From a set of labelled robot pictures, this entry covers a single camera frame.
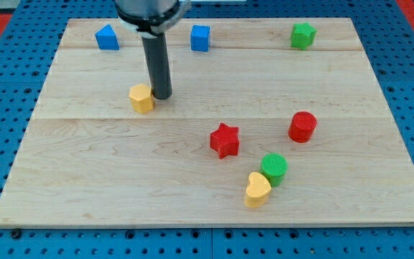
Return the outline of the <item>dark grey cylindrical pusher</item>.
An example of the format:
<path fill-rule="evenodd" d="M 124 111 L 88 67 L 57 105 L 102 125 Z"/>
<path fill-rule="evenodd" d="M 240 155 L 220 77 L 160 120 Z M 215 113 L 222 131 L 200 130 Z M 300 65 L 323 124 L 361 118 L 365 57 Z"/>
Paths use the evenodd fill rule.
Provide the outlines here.
<path fill-rule="evenodd" d="M 143 37 L 142 43 L 153 96 L 159 100 L 169 99 L 172 96 L 172 81 L 165 34 L 154 38 Z"/>

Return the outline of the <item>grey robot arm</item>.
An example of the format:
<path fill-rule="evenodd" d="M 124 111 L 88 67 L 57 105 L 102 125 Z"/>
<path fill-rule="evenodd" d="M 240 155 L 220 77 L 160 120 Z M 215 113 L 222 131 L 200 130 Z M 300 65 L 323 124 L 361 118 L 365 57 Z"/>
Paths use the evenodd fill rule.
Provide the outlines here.
<path fill-rule="evenodd" d="M 121 23 L 142 38 L 153 96 L 172 96 L 169 57 L 165 33 L 174 27 L 191 7 L 185 0 L 116 0 Z"/>

